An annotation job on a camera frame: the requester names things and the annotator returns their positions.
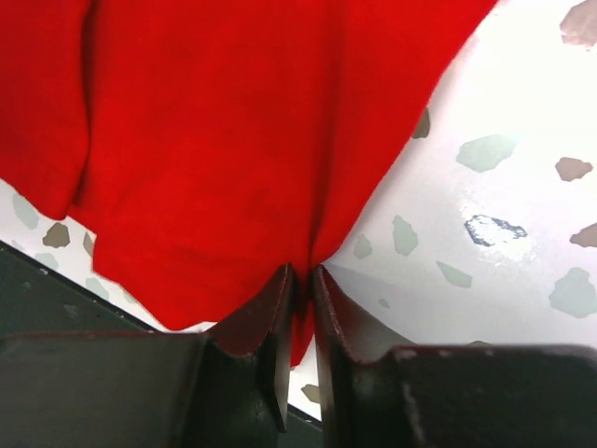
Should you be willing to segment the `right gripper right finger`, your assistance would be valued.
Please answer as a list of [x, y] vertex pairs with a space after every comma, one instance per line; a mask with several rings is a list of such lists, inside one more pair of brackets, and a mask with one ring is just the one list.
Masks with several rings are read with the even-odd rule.
[[327, 447], [592, 447], [596, 353], [406, 342], [312, 272]]

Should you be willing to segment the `red t-shirt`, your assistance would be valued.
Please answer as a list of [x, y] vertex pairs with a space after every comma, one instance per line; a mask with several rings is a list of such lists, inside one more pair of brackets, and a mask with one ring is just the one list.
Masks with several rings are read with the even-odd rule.
[[5, 1], [1, 229], [73, 218], [164, 327], [330, 258], [491, 1]]

